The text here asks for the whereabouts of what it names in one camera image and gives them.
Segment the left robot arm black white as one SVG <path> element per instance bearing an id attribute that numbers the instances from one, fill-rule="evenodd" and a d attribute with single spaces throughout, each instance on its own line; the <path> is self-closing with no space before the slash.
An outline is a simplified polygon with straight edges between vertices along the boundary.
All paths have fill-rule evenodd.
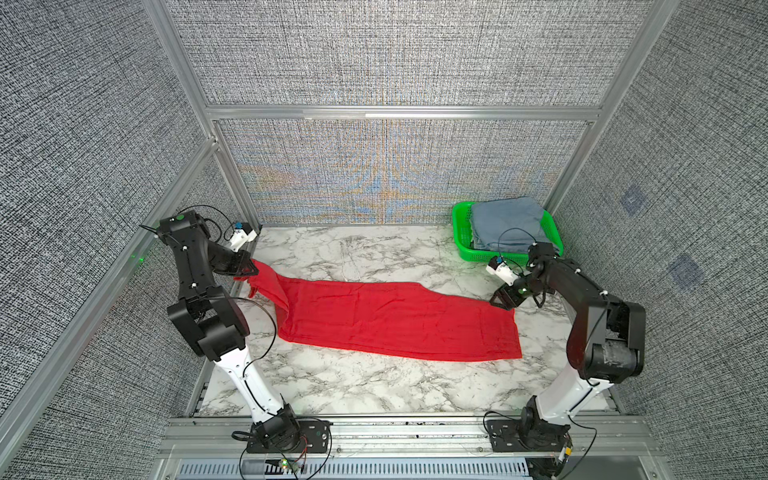
<path id="1" fill-rule="evenodd" d="M 227 374 L 247 402 L 252 426 L 234 436 L 268 452 L 297 447 L 296 415 L 263 378 L 247 345 L 248 322 L 237 300 L 215 278 L 256 276 L 250 254 L 213 241 L 206 221 L 194 210 L 161 219 L 155 235 L 171 248 L 177 268 L 178 300 L 167 308 L 170 321 L 197 356 Z"/>

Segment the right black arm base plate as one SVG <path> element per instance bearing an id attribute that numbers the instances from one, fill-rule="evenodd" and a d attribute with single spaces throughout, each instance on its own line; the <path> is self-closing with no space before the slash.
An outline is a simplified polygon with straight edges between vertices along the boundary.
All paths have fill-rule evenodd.
<path id="1" fill-rule="evenodd" d="M 561 453 L 573 446 L 569 425 L 499 417 L 486 419 L 484 427 L 494 452 Z"/>

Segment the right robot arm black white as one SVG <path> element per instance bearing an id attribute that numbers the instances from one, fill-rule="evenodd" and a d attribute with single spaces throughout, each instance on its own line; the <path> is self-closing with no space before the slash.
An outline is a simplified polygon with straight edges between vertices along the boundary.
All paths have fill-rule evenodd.
<path id="1" fill-rule="evenodd" d="M 522 447 L 561 449 L 573 418 L 590 400 L 642 372 L 646 311 L 608 293 L 551 243 L 532 244 L 527 264 L 516 277 L 503 276 L 505 268 L 500 259 L 488 263 L 487 270 L 504 281 L 491 305 L 511 311 L 532 299 L 541 307 L 556 293 L 569 306 L 567 364 L 544 391 L 529 399 L 515 421 L 515 437 Z"/>

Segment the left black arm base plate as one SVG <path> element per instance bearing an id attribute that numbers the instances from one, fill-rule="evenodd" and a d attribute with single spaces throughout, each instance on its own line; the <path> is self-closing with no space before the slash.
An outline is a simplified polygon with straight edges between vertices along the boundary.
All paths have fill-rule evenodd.
<path id="1" fill-rule="evenodd" d="M 247 440 L 247 453 L 327 453 L 331 423 L 314 418 L 271 419 L 254 424 Z"/>

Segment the red long pants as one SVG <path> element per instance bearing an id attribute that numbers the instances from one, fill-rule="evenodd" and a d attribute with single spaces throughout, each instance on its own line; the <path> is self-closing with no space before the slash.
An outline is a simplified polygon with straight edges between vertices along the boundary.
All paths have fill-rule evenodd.
<path id="1" fill-rule="evenodd" d="M 248 295 L 270 300 L 285 341 L 443 362 L 517 360 L 513 312 L 414 282 L 311 281 L 256 262 Z"/>

